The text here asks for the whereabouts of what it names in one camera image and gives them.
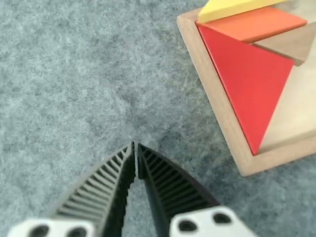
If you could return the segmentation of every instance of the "wooden tangram piece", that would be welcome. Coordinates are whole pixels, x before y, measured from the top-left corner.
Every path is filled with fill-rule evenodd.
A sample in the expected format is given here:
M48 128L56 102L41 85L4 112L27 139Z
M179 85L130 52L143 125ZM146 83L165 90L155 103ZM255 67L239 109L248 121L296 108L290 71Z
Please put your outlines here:
M233 16L285 0L209 0L198 14L200 23Z
M255 155L294 62L213 29L198 29Z
M254 42L254 46L294 60L301 66L307 59L316 35L316 22Z
M237 40L252 43L304 26L307 21L267 6L208 23L197 23Z

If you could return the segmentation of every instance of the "wooden tray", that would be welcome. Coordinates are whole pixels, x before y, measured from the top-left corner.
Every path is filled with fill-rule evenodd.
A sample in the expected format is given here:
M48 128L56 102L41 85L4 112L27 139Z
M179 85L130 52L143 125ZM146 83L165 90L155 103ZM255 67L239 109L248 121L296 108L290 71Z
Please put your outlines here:
M316 1L279 8L316 21ZM235 163L243 176L316 153L316 43L308 60L294 67L261 143L252 155L230 101L195 25L200 8L177 18L177 25Z

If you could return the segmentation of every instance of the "floor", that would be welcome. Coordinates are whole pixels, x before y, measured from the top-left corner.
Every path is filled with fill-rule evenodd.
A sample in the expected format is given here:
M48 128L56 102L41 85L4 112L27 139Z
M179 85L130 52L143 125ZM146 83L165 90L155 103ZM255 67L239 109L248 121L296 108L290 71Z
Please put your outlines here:
M248 178L230 156L175 23L205 2L0 1L3 236L131 140L186 169L259 236L315 236L316 156ZM123 236L156 236L143 184L131 187Z

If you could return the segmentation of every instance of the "orange parallelogram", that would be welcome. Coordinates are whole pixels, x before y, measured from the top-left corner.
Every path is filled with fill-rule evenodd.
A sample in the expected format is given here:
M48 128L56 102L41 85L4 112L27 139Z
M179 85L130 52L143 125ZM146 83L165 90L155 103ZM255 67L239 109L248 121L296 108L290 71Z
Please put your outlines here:
M234 16L199 23L237 40L252 43L304 26L307 21L274 7L262 7Z

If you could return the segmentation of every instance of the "wooden frame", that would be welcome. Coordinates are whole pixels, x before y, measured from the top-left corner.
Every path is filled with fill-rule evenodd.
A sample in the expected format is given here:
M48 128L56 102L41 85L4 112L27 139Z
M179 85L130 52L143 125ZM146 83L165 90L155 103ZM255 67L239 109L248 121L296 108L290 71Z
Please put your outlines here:
M225 140L242 176L251 175L316 153L316 136L302 139L253 156L230 101L196 27L200 8L177 17L188 49Z

